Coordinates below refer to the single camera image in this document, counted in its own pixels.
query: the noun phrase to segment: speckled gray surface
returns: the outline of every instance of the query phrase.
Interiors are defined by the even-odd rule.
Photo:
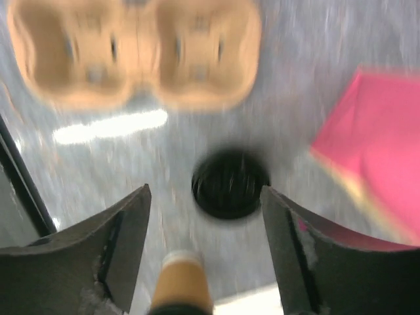
[[[13,185],[0,164],[0,248],[24,246],[39,238]]]
[[[1,7],[0,113],[57,228],[86,219],[150,184],[152,212],[132,314],[147,309],[160,262],[172,249],[201,251],[216,299],[274,282],[260,215],[227,225],[196,211],[190,193],[194,165],[221,146],[256,151],[269,166],[273,187],[310,210],[389,238],[355,210],[308,157],[307,148],[358,65],[418,68],[419,2],[259,4],[263,37],[257,81],[243,104],[219,114],[172,112],[147,94],[112,112],[55,111],[23,84],[5,23],[6,4]],[[151,126],[149,119],[139,126],[145,124],[141,113],[158,109],[164,112],[152,116],[160,127],[145,129]],[[110,117],[120,118],[107,120]],[[130,117],[138,118],[139,125],[128,128],[130,123],[124,121]],[[82,135],[63,129],[78,124],[86,125]],[[68,144],[83,137],[86,142]]]

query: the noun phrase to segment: cardboard egg carton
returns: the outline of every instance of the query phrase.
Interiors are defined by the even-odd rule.
[[[221,110],[257,74],[252,0],[13,0],[8,25],[24,81],[57,108],[115,108],[152,90],[170,108]]]

